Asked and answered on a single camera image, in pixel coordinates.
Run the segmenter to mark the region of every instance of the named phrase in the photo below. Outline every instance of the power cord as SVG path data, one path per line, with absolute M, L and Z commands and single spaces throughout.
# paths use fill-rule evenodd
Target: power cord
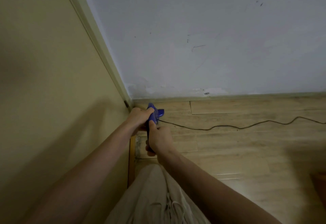
M 189 128 L 189 127 L 186 127 L 186 126 L 183 126 L 183 125 L 179 125 L 179 124 L 176 124 L 176 123 L 170 123 L 170 122 L 167 122 L 167 121 L 163 121 L 163 120 L 160 120 L 161 122 L 163 123 L 169 123 L 169 124 L 173 124 L 173 125 L 176 125 L 176 126 L 179 126 L 179 127 L 183 127 L 183 128 L 186 128 L 186 129 L 191 129 L 191 130 L 211 130 L 215 127 L 231 127 L 231 128 L 235 128 L 235 129 L 247 129 L 247 128 L 250 128 L 252 126 L 255 126 L 257 124 L 261 124 L 261 123 L 267 123 L 267 122 L 273 122 L 273 123 L 279 123 L 279 124 L 282 124 L 282 125 L 288 125 L 288 124 L 291 124 L 293 123 L 296 119 L 298 118 L 302 118 L 302 119 L 306 119 L 306 120 L 309 120 L 309 121 L 312 121 L 312 122 L 315 122 L 315 123 L 320 123 L 320 124 L 326 124 L 326 123 L 322 123 L 322 122 L 318 122 L 316 120 L 313 120 L 313 119 L 309 119 L 309 118 L 304 118 L 304 117 L 295 117 L 291 122 L 288 122 L 288 123 L 280 123 L 280 122 L 277 122 L 277 121 L 273 121 L 273 120 L 266 120 L 266 121 L 262 121 L 262 122 L 258 122 L 258 123 L 254 123 L 252 125 L 249 125 L 249 126 L 246 126 L 246 127 L 237 127 L 237 126 L 233 126 L 233 125 L 215 125 L 209 129 L 194 129 L 194 128 Z

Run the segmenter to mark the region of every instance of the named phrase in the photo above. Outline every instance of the person's right arm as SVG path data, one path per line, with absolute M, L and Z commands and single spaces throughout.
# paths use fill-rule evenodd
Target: person's right arm
M 168 127 L 150 121 L 149 145 L 158 162 L 212 223 L 280 223 L 261 207 L 218 181 L 173 147 Z

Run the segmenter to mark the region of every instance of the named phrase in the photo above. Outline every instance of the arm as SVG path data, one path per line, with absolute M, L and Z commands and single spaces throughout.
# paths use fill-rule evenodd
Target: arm
M 106 176 L 123 153 L 130 137 L 154 111 L 134 108 L 98 148 L 47 191 L 21 223 L 79 223 Z
M 271 214 L 209 175 L 172 145 L 168 127 L 150 121 L 149 143 L 158 162 L 178 182 L 211 223 L 280 223 Z

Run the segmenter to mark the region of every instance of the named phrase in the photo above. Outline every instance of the hand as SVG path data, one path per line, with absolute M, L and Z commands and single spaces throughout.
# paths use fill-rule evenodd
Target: hand
M 175 151 L 170 128 L 157 128 L 156 124 L 152 120 L 149 121 L 149 145 L 154 153 L 149 151 L 148 141 L 146 141 L 146 145 L 147 155 L 155 156 L 155 154 L 157 154 L 158 162 L 160 162 L 160 157 L 162 155 Z
M 135 107 L 129 113 L 126 123 L 128 123 L 133 128 L 133 135 L 136 135 L 138 130 L 142 129 L 144 123 L 148 120 L 149 116 L 154 112 L 154 109 L 148 108 L 147 110 L 142 110 L 138 107 Z

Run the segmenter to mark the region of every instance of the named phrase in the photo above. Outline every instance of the purple handheld tool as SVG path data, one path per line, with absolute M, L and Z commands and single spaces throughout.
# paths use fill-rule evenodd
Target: purple handheld tool
M 154 112 L 149 116 L 148 120 L 146 121 L 146 131 L 149 151 L 154 152 L 149 146 L 149 121 L 153 120 L 155 124 L 158 124 L 158 119 L 164 115 L 164 109 L 156 109 L 153 103 L 149 103 L 147 109 L 150 107 L 154 109 Z

